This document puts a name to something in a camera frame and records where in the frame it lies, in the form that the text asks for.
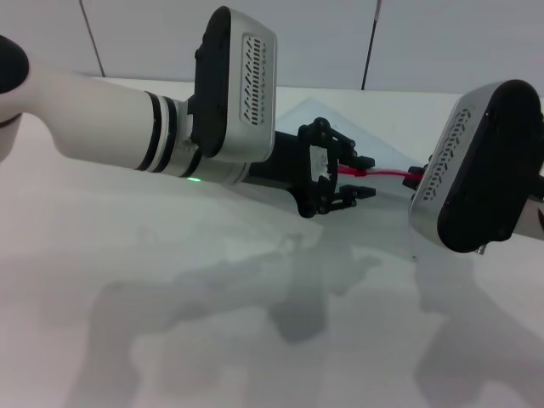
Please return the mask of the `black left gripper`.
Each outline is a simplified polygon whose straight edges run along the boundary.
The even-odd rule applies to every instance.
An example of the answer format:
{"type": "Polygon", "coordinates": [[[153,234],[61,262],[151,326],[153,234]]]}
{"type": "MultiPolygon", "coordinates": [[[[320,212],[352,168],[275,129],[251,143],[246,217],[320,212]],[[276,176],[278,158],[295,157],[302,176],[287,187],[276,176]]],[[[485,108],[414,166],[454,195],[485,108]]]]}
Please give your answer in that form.
{"type": "MultiPolygon", "coordinates": [[[[376,190],[347,184],[336,192],[338,162],[360,171],[375,166],[373,158],[360,156],[355,147],[354,140],[332,129],[326,119],[317,118],[309,125],[302,125],[296,136],[276,132],[270,157],[251,164],[245,182],[290,193],[297,203],[298,213],[304,218],[356,207],[358,200],[375,196],[376,190]],[[312,179],[312,147],[325,151],[328,177],[312,179]]],[[[425,170],[425,167],[410,167],[402,184],[407,188],[418,188],[425,170]]]]}

